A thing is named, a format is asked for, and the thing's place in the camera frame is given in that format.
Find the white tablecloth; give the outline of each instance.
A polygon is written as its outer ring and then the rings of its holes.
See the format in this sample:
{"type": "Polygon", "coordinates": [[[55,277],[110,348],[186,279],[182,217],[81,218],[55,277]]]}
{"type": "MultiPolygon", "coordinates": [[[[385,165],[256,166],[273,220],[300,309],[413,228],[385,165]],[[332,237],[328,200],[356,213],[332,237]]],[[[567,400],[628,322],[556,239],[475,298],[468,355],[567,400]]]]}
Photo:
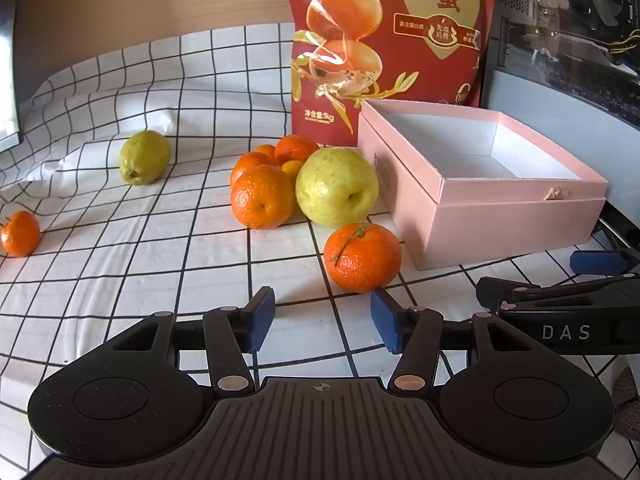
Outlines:
{"type": "MultiPolygon", "coordinates": [[[[193,319],[243,306],[270,285],[278,309],[262,349],[246,359],[257,381],[280,376],[381,376],[386,352],[367,295],[329,282],[321,251],[330,231],[292,218],[248,231],[232,215],[228,179],[238,156],[289,132],[291,24],[228,28],[110,52],[47,80],[22,107],[25,141],[0,154],[0,218],[26,208],[44,236],[29,258],[0,266],[0,478],[17,480],[43,459],[26,409],[60,367],[137,320],[171,310],[193,319]],[[164,133],[174,158],[164,178],[131,187],[118,152],[143,128],[164,133]]],[[[384,205],[368,217],[395,230],[384,205]]],[[[599,249],[596,238],[581,249],[599,249]]],[[[417,270],[406,251],[388,289],[463,320],[481,310],[481,276],[543,286],[585,279],[568,265],[575,247],[512,260],[417,270]]],[[[453,372],[464,352],[445,352],[453,372]]],[[[607,388],[623,357],[572,358],[607,388]]],[[[204,352],[181,369],[207,383],[204,352]]],[[[449,378],[441,362],[436,378],[449,378]]],[[[601,459],[640,479],[636,451],[615,433],[601,459]]]]}

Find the beige wall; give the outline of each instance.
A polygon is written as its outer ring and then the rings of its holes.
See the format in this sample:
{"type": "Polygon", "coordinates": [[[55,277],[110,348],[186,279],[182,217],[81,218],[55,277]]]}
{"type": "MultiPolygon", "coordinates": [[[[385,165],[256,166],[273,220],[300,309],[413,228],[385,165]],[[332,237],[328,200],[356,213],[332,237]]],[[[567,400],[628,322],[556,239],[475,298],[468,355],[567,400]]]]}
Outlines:
{"type": "Polygon", "coordinates": [[[291,19],[288,0],[18,0],[18,100],[58,70],[124,46],[291,19]]]}

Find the blue gripper pad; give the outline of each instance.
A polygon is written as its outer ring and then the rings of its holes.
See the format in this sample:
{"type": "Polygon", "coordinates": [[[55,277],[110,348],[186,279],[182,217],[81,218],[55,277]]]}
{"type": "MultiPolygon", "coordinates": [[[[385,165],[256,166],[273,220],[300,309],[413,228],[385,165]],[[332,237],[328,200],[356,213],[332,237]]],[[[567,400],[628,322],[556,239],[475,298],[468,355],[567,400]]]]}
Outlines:
{"type": "Polygon", "coordinates": [[[569,259],[576,274],[617,276],[627,270],[628,263],[616,251],[575,251],[569,259]]]}
{"type": "Polygon", "coordinates": [[[271,287],[265,286],[261,288],[251,301],[253,300],[257,300],[258,305],[255,307],[253,319],[249,326],[247,338],[249,348],[243,348],[242,352],[244,353],[257,352],[262,348],[262,343],[267,337],[273,317],[276,315],[276,296],[271,287]]]}
{"type": "Polygon", "coordinates": [[[392,354],[402,353],[402,334],[398,319],[375,291],[371,293],[371,319],[386,349],[392,354]]]}

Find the pink box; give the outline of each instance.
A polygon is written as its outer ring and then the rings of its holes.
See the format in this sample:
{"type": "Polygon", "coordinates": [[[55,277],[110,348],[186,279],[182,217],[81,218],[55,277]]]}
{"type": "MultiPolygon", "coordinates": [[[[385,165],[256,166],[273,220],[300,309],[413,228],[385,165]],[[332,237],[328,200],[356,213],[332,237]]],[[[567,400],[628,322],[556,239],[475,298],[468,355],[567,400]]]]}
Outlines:
{"type": "Polygon", "coordinates": [[[584,243],[604,205],[604,178],[500,112],[377,100],[359,121],[358,148],[419,269],[584,243]]]}

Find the tangerine leaf stem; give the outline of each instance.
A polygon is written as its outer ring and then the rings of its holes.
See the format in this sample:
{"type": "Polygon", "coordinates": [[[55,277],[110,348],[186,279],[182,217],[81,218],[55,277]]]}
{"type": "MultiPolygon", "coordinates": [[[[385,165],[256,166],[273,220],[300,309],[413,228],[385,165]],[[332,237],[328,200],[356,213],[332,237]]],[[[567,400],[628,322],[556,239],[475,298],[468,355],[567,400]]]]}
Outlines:
{"type": "Polygon", "coordinates": [[[344,245],[340,249],[340,252],[336,254],[335,258],[332,259],[334,263],[334,267],[338,266],[338,260],[340,259],[340,256],[342,256],[342,253],[344,252],[344,250],[347,248],[347,245],[349,245],[349,242],[351,242],[351,240],[353,240],[356,236],[358,238],[364,238],[364,231],[367,229],[367,227],[369,227],[369,225],[370,224],[359,225],[357,229],[349,235],[349,238],[347,238],[347,241],[345,241],[344,245]]]}

